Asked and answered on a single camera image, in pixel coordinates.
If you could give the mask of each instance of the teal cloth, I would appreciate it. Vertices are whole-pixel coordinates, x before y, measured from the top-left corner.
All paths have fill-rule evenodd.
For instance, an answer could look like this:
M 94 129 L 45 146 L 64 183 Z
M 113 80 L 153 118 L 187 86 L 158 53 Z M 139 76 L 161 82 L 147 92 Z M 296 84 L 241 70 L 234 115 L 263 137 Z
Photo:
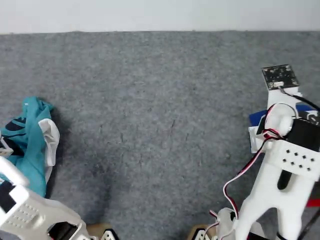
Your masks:
M 47 188 L 44 153 L 46 142 L 38 122 L 51 119 L 52 109 L 51 104 L 35 96 L 26 97 L 22 104 L 22 114 L 1 128 L 4 140 L 18 149 L 14 149 L 7 159 L 29 179 L 29 188 L 42 197 L 46 195 Z

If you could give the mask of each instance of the red wire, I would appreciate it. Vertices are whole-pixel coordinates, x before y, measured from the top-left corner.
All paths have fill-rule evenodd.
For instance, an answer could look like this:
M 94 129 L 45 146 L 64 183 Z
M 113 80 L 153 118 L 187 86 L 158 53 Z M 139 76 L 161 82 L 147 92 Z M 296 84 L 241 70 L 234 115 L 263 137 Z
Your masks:
M 259 150 L 258 150 L 258 151 L 253 155 L 253 157 L 250 159 L 250 161 L 238 172 L 237 175 L 235 175 L 235 176 L 233 177 L 234 180 L 235 180 L 235 178 L 236 178 L 237 176 L 239 176 L 241 173 L 246 172 L 246 171 L 255 163 L 255 161 L 257 160 L 258 156 L 261 154 L 262 148 L 264 147 L 265 143 L 266 143 L 267 141 L 271 140 L 271 139 L 279 140 L 278 137 L 274 137 L 274 136 L 269 136 L 269 137 L 267 137 L 267 138 L 263 141 L 263 143 L 262 143 L 261 147 L 259 148 Z M 223 191 L 225 192 L 225 195 L 226 195 L 227 199 L 228 199 L 230 202 L 232 202 L 232 205 L 233 205 L 232 207 L 234 208 L 235 215 L 236 215 L 236 219 L 238 219 L 238 218 L 239 218 L 239 209 L 238 209 L 238 207 L 237 207 L 237 204 L 236 204 L 235 200 L 234 200 L 232 197 L 230 197 L 229 194 L 227 193 L 227 187 L 228 187 L 228 185 L 229 185 L 230 183 L 232 183 L 234 180 L 232 180 L 231 182 L 229 182 L 228 184 L 226 184 L 226 185 L 224 186 L 224 188 L 223 188 Z

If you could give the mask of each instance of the cable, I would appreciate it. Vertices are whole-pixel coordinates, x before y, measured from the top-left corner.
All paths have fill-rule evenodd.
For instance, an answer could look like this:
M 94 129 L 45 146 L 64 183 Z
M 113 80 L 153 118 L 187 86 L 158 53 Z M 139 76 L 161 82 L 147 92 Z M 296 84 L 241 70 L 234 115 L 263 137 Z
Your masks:
M 317 221 L 317 219 L 319 217 L 320 217 L 320 207 L 319 207 L 318 211 L 316 211 L 316 213 L 313 215 L 311 220 L 307 223 L 307 225 L 305 225 L 304 229 L 301 231 L 297 240 L 302 240 L 306 236 L 306 234 L 309 232 L 310 228 L 315 224 L 315 222 Z
M 216 221 L 215 223 L 209 225 L 205 230 L 204 230 L 204 234 L 203 234 L 203 238 L 202 240 L 205 240 L 206 239 L 206 235 L 207 235 L 207 232 L 209 231 L 209 229 L 215 227 L 215 226 L 218 226 L 219 225 L 219 221 Z
M 234 231 L 234 229 L 231 228 L 231 230 L 230 230 L 227 234 L 223 235 L 223 236 L 220 238 L 220 240 L 223 240 L 225 237 L 228 237 L 233 231 Z
M 284 103 L 284 102 L 277 102 L 277 103 L 271 105 L 271 106 L 269 107 L 269 109 L 267 110 L 266 115 L 265 115 L 264 124 L 267 123 L 267 119 L 268 119 L 268 116 L 269 116 L 269 114 L 271 113 L 271 111 L 274 110 L 275 107 L 278 106 L 278 105 L 285 105 L 285 106 L 289 107 L 289 108 L 292 109 L 292 111 L 294 112 L 295 118 L 296 118 L 296 119 L 298 118 L 299 113 L 298 113 L 297 109 L 294 109 L 292 106 L 290 106 L 289 104 L 286 104 L 286 103 Z
M 304 102 L 308 105 L 310 105 L 311 107 L 313 107 L 314 109 L 316 109 L 318 112 L 320 112 L 320 107 L 318 105 L 316 105 L 315 103 L 313 103 L 312 101 L 309 101 L 308 99 L 302 97 L 302 96 L 297 96 L 297 95 L 294 95 L 294 94 L 290 94 L 288 92 L 286 92 L 284 90 L 284 88 L 282 86 L 279 86 L 278 87 L 280 89 L 280 91 L 285 94 L 285 95 L 288 95 L 288 96 L 291 96 L 291 97 L 294 97 L 295 99 L 298 99 L 300 100 L 301 102 Z
M 209 214 L 218 219 L 218 214 L 215 211 L 209 210 Z
M 248 171 L 248 169 L 251 168 L 251 166 L 256 162 L 256 160 L 258 159 L 259 155 L 261 154 L 265 143 L 266 143 L 267 141 L 271 140 L 271 139 L 273 139 L 273 140 L 279 140 L 280 138 L 274 137 L 274 136 L 269 136 L 269 137 L 267 137 L 267 138 L 263 141 L 263 143 L 262 143 L 261 147 L 259 148 L 259 150 L 258 150 L 258 151 L 253 155 L 253 157 L 250 159 L 250 161 L 238 172 L 237 175 L 235 175 L 234 178 L 232 178 L 232 179 L 230 179 L 229 181 L 227 181 L 227 182 L 224 184 L 224 186 L 223 186 L 223 189 L 222 189 L 223 194 L 224 194 L 224 196 L 226 197 L 226 199 L 230 202 L 230 204 L 231 204 L 231 206 L 232 206 L 232 208 L 233 208 L 233 211 L 234 211 L 234 213 L 235 213 L 235 219 L 239 219 L 239 210 L 238 210 L 238 207 L 237 207 L 236 202 L 234 201 L 234 199 L 228 195 L 228 193 L 227 193 L 227 186 L 228 186 L 230 183 L 232 183 L 233 181 L 235 181 L 235 180 L 237 180 L 238 178 L 240 178 L 243 174 L 245 174 L 245 173 Z

